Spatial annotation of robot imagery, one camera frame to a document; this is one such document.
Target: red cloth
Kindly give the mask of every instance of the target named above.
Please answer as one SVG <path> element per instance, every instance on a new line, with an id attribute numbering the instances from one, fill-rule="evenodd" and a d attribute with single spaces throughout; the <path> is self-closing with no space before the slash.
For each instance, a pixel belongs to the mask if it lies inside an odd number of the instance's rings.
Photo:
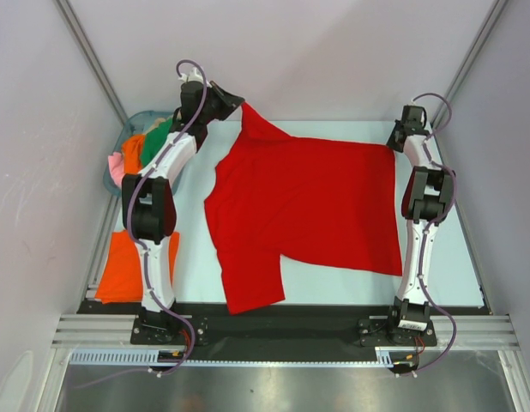
<path id="1" fill-rule="evenodd" d="M 280 255 L 401 275 L 389 148 L 289 136 L 244 104 L 215 171 L 204 207 L 230 313 L 285 299 Z"/>

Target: blue basket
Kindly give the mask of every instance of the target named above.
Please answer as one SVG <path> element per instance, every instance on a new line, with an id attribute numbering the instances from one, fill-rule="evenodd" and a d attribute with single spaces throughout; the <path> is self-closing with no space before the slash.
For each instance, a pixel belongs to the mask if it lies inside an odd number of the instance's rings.
<path id="1" fill-rule="evenodd" d="M 154 110 L 147 110 L 145 112 L 139 112 L 135 114 L 134 116 L 128 119 L 128 121 L 122 128 L 120 136 L 117 139 L 117 143 L 114 145 L 113 152 L 121 152 L 122 145 L 126 140 L 128 140 L 133 135 L 140 135 L 141 133 L 143 133 L 145 130 L 147 130 L 153 125 L 154 121 L 157 118 L 167 118 L 171 115 L 171 112 L 155 112 Z M 181 173 L 173 184 L 172 193 L 175 193 L 175 189 L 178 186 L 178 181 L 180 177 Z M 112 180 L 111 174 L 109 173 L 108 163 L 105 166 L 105 173 L 103 173 L 103 184 L 113 196 L 120 197 L 120 188 L 116 186 L 114 184 L 114 181 Z"/>

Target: folded orange cloth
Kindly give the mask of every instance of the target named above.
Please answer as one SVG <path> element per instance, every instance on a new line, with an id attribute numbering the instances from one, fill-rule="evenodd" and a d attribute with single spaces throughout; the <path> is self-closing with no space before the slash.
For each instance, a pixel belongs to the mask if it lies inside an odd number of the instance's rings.
<path id="1" fill-rule="evenodd" d="M 126 142 L 122 143 L 122 153 L 124 154 L 124 172 L 127 174 L 138 174 L 143 169 L 142 155 L 145 135 L 133 135 Z"/>
<path id="2" fill-rule="evenodd" d="M 169 262 L 170 281 L 173 279 L 173 267 L 179 248 L 179 233 L 170 238 Z M 129 238 L 127 230 L 113 232 L 107 265 L 99 283 L 95 298 L 103 303 L 141 302 L 143 299 L 143 280 L 141 264 L 136 245 Z"/>

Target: metal floor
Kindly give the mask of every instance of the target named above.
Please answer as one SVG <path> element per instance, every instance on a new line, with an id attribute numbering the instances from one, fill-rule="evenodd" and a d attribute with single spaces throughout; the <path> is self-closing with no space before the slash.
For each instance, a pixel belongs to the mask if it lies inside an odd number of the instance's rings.
<path id="1" fill-rule="evenodd" d="M 70 389 L 121 370 L 69 366 L 56 412 L 515 411 L 495 351 L 453 352 L 417 379 L 386 369 L 182 367 L 162 379 L 131 373 Z"/>

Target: gray wall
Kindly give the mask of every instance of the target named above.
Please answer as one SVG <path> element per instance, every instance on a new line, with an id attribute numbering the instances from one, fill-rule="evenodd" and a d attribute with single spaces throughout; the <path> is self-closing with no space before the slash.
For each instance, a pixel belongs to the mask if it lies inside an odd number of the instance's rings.
<path id="1" fill-rule="evenodd" d="M 496 313 L 514 321 L 530 371 L 530 0 L 508 6 L 440 138 Z"/>
<path id="2" fill-rule="evenodd" d="M 53 2 L 0 0 L 0 411 L 16 410 L 27 381 L 29 410 L 58 317 L 76 304 L 119 131 Z"/>

